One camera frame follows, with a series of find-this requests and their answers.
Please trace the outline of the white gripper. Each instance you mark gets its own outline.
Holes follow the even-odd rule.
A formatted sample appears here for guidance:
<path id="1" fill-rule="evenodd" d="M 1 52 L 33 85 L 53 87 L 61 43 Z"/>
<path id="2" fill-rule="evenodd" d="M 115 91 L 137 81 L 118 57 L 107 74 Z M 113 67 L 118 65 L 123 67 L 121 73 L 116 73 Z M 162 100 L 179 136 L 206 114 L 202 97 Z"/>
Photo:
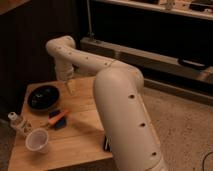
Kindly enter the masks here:
<path id="1" fill-rule="evenodd" d="M 65 86 L 70 95 L 73 95 L 73 82 L 71 79 L 74 76 L 74 67 L 71 63 L 58 60 L 55 62 L 56 78 L 60 81 L 65 81 Z"/>

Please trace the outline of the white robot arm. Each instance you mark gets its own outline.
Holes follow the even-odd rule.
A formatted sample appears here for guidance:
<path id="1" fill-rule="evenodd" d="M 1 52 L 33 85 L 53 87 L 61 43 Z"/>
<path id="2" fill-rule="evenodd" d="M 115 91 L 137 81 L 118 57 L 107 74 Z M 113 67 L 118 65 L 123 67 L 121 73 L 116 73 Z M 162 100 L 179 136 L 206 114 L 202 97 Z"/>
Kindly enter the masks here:
<path id="1" fill-rule="evenodd" d="M 96 74 L 93 97 L 119 171 L 169 171 L 146 110 L 144 77 L 136 67 L 78 50 L 70 36 L 51 39 L 46 50 L 55 60 L 59 80 L 78 66 Z"/>

